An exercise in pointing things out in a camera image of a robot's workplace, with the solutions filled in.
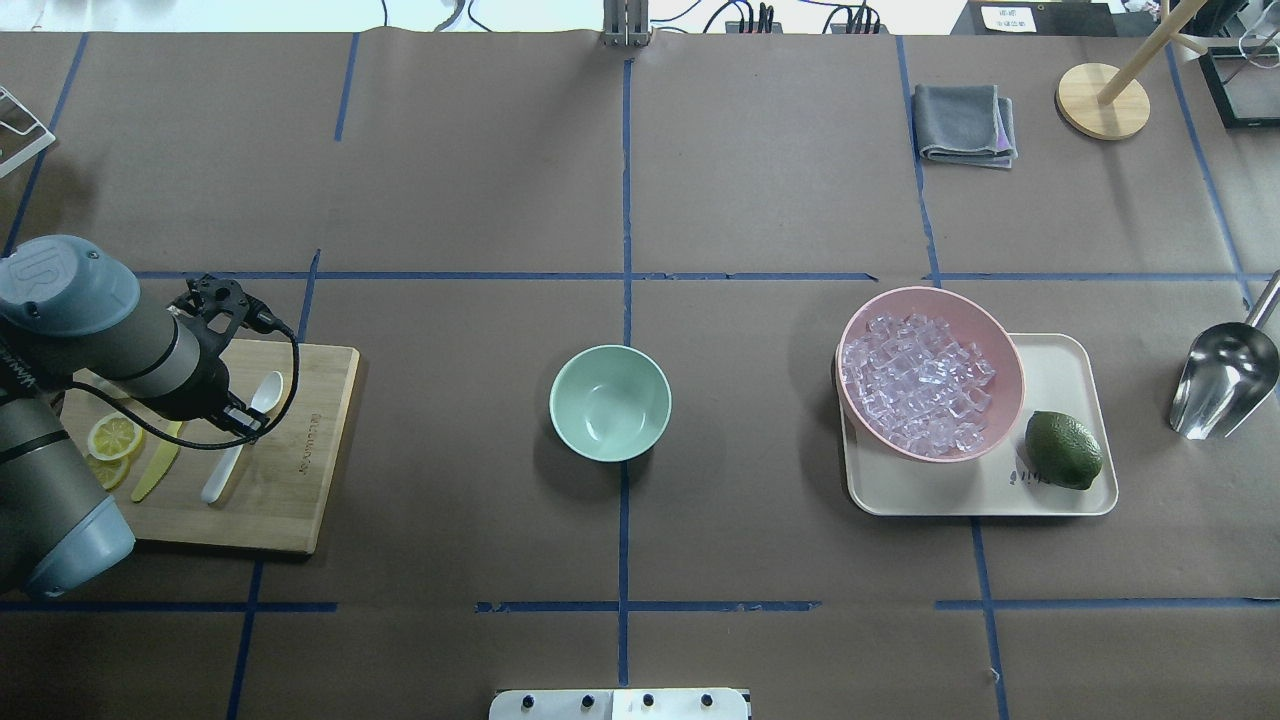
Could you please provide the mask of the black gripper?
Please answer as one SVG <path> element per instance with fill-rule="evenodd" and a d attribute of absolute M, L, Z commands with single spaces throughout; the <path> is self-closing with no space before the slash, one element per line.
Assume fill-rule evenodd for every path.
<path fill-rule="evenodd" d="M 253 410 L 225 386 L 201 380 L 195 386 L 195 416 L 242 439 L 256 439 L 269 423 L 268 415 Z"/>

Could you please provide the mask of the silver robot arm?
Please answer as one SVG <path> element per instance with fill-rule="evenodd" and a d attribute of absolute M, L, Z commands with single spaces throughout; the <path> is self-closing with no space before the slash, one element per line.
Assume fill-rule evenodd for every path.
<path fill-rule="evenodd" d="M 3 589 L 33 600 L 73 591 L 125 559 L 134 533 L 69 432 L 72 389 L 92 395 L 140 429 L 140 409 L 206 421 L 228 448 L 275 421 L 230 389 L 221 354 L 236 332 L 293 331 L 232 279 L 201 275 L 169 304 L 136 274 L 72 234 L 31 240 L 3 259 Z"/>

